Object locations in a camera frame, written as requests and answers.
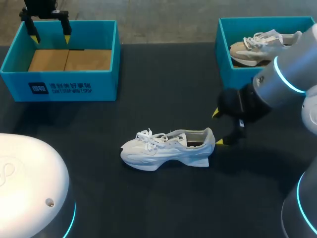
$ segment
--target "shoelace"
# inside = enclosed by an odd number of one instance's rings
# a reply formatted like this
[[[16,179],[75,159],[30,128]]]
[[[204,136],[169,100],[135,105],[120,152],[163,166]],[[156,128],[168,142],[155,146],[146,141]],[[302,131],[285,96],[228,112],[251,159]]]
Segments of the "shoelace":
[[[166,134],[160,133],[152,135],[152,131],[149,129],[143,130],[141,132],[138,132],[135,138],[139,138],[140,140],[145,142],[145,150],[152,151],[155,150],[157,147],[165,147],[163,142],[166,142],[168,140]]]
[[[243,41],[244,41],[244,45],[250,50],[252,47],[255,46],[266,46],[267,42],[265,41],[265,38],[263,36],[259,36],[263,34],[263,32],[258,32],[256,34],[254,34],[253,37],[244,37]]]

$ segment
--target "black tabletop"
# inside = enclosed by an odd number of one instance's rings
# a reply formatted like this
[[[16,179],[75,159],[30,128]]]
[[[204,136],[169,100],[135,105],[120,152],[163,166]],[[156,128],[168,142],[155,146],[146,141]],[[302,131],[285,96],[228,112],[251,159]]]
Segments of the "black tabletop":
[[[279,238],[287,192],[316,155],[299,98],[248,127],[247,139],[217,147],[209,168],[124,165],[119,148],[154,133],[210,127],[221,81],[214,44],[122,45],[116,102],[15,103],[0,82],[0,131],[45,141],[64,159],[74,187],[74,237]],[[8,47],[0,47],[0,63]]]

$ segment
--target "cardboard box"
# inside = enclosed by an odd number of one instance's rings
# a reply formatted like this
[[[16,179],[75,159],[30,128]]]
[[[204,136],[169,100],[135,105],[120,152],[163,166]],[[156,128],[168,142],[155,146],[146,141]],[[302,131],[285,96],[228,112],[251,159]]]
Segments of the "cardboard box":
[[[69,50],[35,50],[29,72],[64,71]]]
[[[240,89],[250,83],[263,67],[234,67],[229,47],[243,37],[275,29],[282,34],[305,32],[314,25],[310,16],[220,18],[215,41],[216,60],[224,88]]]
[[[65,71],[109,70],[111,50],[69,51]]]
[[[75,20],[69,23],[72,33],[68,44],[60,21],[34,21],[41,38],[39,44],[28,35],[25,23],[21,23],[0,69],[1,77],[16,102],[116,100],[120,67],[120,38],[116,21]],[[109,68],[28,71],[36,50],[49,49],[111,50]]]

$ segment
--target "white dome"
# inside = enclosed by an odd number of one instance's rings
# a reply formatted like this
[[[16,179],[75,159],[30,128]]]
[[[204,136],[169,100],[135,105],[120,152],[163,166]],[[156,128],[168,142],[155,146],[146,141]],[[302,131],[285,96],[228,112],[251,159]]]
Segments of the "white dome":
[[[61,156],[38,139],[0,133],[0,237],[28,238],[61,209],[69,176]]]

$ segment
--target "logo on box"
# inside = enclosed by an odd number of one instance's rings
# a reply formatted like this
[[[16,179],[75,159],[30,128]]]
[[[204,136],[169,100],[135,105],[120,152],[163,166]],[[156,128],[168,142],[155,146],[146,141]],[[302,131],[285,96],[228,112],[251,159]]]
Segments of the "logo on box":
[[[45,83],[29,83],[33,94],[48,94],[48,89]]]

